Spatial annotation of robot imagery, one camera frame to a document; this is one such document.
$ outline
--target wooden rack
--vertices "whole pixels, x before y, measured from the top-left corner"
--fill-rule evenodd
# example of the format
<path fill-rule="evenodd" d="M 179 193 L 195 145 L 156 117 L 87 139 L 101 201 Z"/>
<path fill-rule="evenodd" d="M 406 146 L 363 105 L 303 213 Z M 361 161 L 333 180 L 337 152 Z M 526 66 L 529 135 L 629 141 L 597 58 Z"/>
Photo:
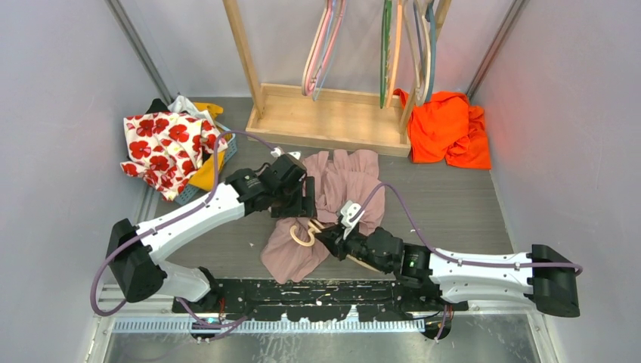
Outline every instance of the wooden rack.
<path fill-rule="evenodd" d="M 374 93 L 324 88 L 313 101 L 302 95 L 300 86 L 260 84 L 237 1 L 223 3 L 254 100 L 248 132 L 277 144 L 366 148 L 384 155 L 407 156 L 411 146 L 407 122 L 416 104 L 416 87 L 412 88 L 405 108 L 394 96 L 390 107 L 381 110 L 379 95 Z"/>

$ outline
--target mauve garment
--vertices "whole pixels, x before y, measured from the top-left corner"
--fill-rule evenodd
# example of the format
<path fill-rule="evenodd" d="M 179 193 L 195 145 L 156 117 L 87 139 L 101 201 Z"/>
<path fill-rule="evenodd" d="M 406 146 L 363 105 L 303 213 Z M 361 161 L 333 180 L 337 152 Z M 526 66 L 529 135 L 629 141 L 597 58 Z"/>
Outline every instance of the mauve garment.
<path fill-rule="evenodd" d="M 321 151 L 303 160 L 307 174 L 315 178 L 317 220 L 324 225 L 338 222 L 336 213 L 347 200 L 362 205 L 380 181 L 378 154 L 371 150 L 357 150 L 348 155 L 345 150 L 330 153 Z M 359 223 L 359 232 L 368 235 L 380 226 L 385 212 L 385 193 L 382 189 L 370 201 Z M 276 222 L 276 229 L 261 252 L 261 260 L 279 284 L 287 280 L 301 281 L 330 254 L 316 242 L 311 247 L 296 243 L 290 235 L 292 225 L 297 225 L 296 236 L 307 241 L 307 218 L 285 218 Z"/>

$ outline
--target white cloth with red flowers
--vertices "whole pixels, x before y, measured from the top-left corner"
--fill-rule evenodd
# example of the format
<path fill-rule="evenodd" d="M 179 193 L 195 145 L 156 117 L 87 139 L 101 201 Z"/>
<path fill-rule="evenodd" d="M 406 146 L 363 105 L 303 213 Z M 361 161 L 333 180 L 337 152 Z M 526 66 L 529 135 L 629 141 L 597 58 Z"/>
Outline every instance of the white cloth with red flowers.
<path fill-rule="evenodd" d="M 131 161 L 120 167 L 127 175 L 143 178 L 166 200 L 174 200 L 184 190 L 203 166 L 203 149 L 211 154 L 220 135 L 213 122 L 187 113 L 130 116 L 124 123 Z M 221 142 L 218 151 L 226 147 Z"/>

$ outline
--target yellow cloth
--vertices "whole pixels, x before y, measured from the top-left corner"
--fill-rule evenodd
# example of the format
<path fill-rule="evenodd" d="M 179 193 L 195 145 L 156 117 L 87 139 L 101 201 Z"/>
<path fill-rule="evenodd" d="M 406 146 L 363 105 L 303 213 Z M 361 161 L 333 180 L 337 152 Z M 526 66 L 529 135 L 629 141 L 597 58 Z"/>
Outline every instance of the yellow cloth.
<path fill-rule="evenodd" d="M 194 102 L 194 105 L 198 111 L 207 110 L 209 115 L 213 120 L 216 120 L 216 117 L 222 113 L 222 107 L 217 104 L 207 104 L 203 102 Z M 221 151 L 218 153 L 218 170 L 222 169 L 222 160 L 225 158 L 225 152 Z M 189 179 L 189 184 L 194 187 L 203 189 L 204 191 L 211 191 L 214 185 L 214 158 L 210 157 L 203 164 L 203 166 L 196 171 L 196 174 Z"/>

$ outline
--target green hanger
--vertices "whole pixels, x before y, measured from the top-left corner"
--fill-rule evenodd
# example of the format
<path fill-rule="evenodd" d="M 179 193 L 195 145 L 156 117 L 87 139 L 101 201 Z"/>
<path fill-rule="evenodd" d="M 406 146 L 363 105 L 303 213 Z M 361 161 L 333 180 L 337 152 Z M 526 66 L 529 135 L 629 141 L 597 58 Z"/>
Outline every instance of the green hanger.
<path fill-rule="evenodd" d="M 385 105 L 389 67 L 389 30 L 392 27 L 392 0 L 383 0 L 381 25 L 380 108 Z"/>

